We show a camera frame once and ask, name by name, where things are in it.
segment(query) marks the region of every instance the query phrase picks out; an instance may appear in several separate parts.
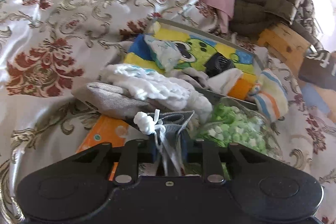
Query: white string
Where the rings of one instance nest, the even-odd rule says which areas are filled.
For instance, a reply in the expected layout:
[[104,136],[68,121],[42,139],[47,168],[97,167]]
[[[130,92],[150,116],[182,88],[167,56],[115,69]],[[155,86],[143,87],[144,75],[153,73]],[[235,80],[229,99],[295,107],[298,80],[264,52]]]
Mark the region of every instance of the white string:
[[164,125],[162,125],[162,120],[159,120],[159,115],[160,115],[160,110],[156,109],[154,113],[154,120],[153,120],[151,116],[148,116],[146,113],[140,111],[134,116],[133,121],[139,127],[139,130],[145,135],[154,134],[155,145],[157,149],[160,151],[160,153],[162,153],[163,145],[162,143],[159,144],[158,134],[156,130],[159,130],[159,134],[160,134],[159,137],[160,137],[161,134],[166,133],[166,128]]

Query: black plastic piece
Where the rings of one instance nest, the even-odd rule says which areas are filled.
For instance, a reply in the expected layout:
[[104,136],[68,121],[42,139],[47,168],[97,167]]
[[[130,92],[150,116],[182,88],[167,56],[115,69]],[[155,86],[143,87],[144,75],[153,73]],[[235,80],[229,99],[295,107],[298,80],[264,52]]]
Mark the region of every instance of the black plastic piece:
[[[16,198],[26,223],[36,224],[320,223],[313,215],[323,189],[312,176],[237,143],[192,141],[185,131],[181,148],[185,161],[202,165],[202,177],[138,178],[138,163],[156,159],[153,140],[103,143],[28,175]],[[222,162],[232,180],[221,180]],[[120,183],[119,175],[131,180]]]

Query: bed sheet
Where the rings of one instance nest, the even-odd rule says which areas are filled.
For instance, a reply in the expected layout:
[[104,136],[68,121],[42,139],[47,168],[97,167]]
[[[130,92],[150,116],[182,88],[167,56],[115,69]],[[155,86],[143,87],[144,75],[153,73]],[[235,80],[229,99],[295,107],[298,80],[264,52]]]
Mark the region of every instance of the bed sheet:
[[[95,109],[73,99],[73,78],[96,79],[104,65],[122,61],[127,39],[153,17],[203,31],[218,29],[215,10],[202,0],[0,0],[0,222],[22,221],[17,183],[72,155],[97,121]],[[331,223],[336,127],[317,109],[308,112],[284,64],[271,58],[269,65],[288,91],[290,105],[273,124],[279,153],[323,184],[325,199],[317,216]]]

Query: orange paper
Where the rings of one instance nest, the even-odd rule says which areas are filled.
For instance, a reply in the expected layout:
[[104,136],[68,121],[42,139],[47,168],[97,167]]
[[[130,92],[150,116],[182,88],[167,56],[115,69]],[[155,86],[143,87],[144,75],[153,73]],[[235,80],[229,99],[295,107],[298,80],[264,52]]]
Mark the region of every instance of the orange paper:
[[[82,152],[102,142],[110,142],[112,143],[113,147],[124,146],[126,139],[119,137],[117,133],[122,131],[127,132],[128,127],[129,125],[123,120],[118,120],[102,115],[90,130],[88,135],[85,137],[76,153]],[[116,162],[113,165],[113,169],[109,178],[110,180],[113,180],[117,166],[118,163]]]

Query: striped cloth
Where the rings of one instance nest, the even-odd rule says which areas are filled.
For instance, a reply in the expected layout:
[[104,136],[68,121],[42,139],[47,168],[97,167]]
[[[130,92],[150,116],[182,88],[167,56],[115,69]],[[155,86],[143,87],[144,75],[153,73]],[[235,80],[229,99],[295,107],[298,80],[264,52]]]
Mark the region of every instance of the striped cloth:
[[286,91],[270,69],[262,71],[256,85],[249,91],[249,98],[255,101],[259,112],[271,122],[288,112]]

